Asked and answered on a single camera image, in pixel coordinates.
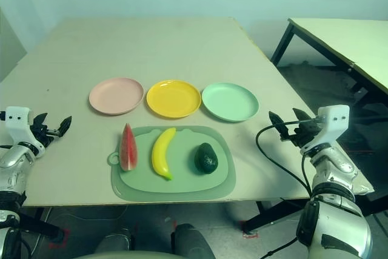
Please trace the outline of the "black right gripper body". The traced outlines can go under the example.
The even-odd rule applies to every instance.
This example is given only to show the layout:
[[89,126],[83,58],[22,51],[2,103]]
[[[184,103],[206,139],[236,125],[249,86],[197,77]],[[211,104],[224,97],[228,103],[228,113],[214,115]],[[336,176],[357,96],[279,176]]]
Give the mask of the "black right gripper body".
[[299,121],[298,127],[294,130],[294,135],[291,136],[291,142],[302,148],[319,133],[319,126],[313,120]]

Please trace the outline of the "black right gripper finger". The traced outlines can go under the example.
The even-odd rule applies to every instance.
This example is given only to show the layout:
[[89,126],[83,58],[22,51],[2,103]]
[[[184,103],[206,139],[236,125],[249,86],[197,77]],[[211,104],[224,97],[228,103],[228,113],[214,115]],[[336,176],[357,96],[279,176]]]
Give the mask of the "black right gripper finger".
[[314,119],[311,118],[305,111],[293,108],[293,112],[298,120],[300,126],[313,126]]
[[271,111],[269,111],[269,119],[272,126],[278,131],[281,141],[290,141],[289,129],[286,122],[281,117]]

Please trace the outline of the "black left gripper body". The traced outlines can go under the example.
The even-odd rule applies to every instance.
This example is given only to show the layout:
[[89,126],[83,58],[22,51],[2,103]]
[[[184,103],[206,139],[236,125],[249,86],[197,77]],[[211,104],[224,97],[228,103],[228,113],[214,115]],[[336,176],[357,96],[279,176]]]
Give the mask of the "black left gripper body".
[[55,137],[60,136],[59,130],[48,129],[47,125],[43,124],[40,119],[33,120],[30,130],[32,131],[33,136],[44,146],[44,148],[47,148],[51,142],[54,141]]

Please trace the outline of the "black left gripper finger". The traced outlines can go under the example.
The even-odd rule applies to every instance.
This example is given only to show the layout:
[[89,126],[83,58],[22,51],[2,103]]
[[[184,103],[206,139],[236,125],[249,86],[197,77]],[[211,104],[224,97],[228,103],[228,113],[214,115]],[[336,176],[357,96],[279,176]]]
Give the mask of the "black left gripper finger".
[[47,126],[44,124],[46,117],[47,117],[47,113],[41,113],[39,115],[36,115],[33,119],[33,128],[46,129]]
[[72,123],[72,116],[65,118],[58,128],[58,136],[62,137],[70,128]]

